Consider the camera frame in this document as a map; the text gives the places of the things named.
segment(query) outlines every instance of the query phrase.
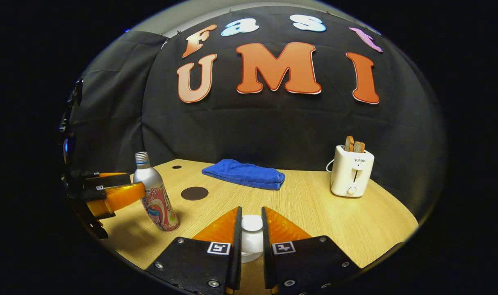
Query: table surface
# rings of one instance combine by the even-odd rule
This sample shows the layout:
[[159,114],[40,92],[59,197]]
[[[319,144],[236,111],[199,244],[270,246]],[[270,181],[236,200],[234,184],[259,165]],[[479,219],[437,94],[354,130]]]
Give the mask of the table surface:
[[[146,269],[175,237],[191,238],[237,206],[244,215],[260,215],[262,206],[267,206],[312,237],[327,235],[363,268],[408,239],[418,227],[410,211],[372,180],[362,197],[339,197],[329,188],[329,172],[278,169],[286,175],[285,182],[279,191],[269,191],[203,175],[201,170],[211,165],[175,159],[155,166],[180,221],[176,230],[157,229],[138,200],[101,221],[109,238],[100,242]],[[181,192],[193,186],[206,188],[209,195],[201,200],[183,199]],[[242,264],[241,289],[236,291],[239,295],[262,293],[263,255]]]

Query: dark circle mark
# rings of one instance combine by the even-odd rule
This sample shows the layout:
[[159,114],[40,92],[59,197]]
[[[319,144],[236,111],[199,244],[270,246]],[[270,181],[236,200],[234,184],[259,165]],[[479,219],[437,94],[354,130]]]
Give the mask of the dark circle mark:
[[182,191],[182,198],[185,200],[201,200],[208,196],[209,191],[200,186],[193,186]]

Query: screw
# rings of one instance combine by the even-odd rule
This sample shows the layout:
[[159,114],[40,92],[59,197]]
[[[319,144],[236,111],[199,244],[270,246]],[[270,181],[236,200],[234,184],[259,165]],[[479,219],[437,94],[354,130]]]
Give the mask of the screw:
[[210,280],[207,282],[207,284],[209,284],[209,286],[211,286],[213,288],[219,287],[219,283],[215,280]]

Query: toaster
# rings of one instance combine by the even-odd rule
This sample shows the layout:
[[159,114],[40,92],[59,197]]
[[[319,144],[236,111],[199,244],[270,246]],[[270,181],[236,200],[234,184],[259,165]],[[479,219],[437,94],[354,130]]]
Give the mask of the toaster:
[[365,193],[375,157],[372,153],[347,152],[337,145],[331,172],[331,191],[337,196],[361,197]]

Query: aluminum bottle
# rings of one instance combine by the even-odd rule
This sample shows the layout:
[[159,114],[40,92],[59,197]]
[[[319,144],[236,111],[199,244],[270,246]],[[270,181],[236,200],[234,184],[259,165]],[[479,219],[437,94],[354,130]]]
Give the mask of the aluminum bottle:
[[147,152],[139,152],[135,156],[137,169],[133,182],[141,181],[145,185],[145,196],[141,203],[160,230],[175,230],[180,224],[168,199],[161,175],[151,167]]

